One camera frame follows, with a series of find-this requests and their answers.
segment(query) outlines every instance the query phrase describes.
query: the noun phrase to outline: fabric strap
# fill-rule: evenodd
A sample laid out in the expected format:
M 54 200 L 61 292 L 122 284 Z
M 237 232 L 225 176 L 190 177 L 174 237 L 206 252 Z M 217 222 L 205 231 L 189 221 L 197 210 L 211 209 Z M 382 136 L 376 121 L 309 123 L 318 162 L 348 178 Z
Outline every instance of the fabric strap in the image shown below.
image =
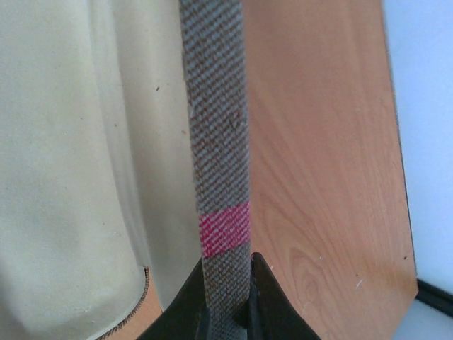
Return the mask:
M 250 290 L 241 1 L 180 0 L 180 21 L 210 338 L 246 339 L 234 321 Z

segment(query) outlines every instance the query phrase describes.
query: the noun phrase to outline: white wall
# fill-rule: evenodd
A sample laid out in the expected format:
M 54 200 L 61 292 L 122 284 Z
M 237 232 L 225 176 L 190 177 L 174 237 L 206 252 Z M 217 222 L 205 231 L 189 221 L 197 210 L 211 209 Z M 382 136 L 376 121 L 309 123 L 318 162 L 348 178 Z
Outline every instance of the white wall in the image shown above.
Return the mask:
M 384 5 L 417 273 L 453 293 L 453 1 Z
M 414 301 L 392 340 L 451 340 L 453 319 Z

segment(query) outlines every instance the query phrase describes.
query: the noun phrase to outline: black edge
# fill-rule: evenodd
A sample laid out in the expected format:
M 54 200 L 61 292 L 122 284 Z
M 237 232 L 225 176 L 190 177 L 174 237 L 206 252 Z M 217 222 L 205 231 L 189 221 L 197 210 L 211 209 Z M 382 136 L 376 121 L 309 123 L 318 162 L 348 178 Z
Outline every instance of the black edge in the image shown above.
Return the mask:
M 417 280 L 418 294 L 416 299 L 435 308 L 449 317 L 453 317 L 453 295 L 423 280 Z

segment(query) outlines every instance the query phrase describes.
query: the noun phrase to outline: wooden board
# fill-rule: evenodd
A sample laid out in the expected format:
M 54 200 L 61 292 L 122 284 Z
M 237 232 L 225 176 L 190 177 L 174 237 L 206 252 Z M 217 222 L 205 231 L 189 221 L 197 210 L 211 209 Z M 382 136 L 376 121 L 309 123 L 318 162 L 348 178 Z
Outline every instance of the wooden board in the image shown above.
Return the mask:
M 326 339 L 390 339 L 417 286 L 379 0 L 244 0 L 253 248 Z

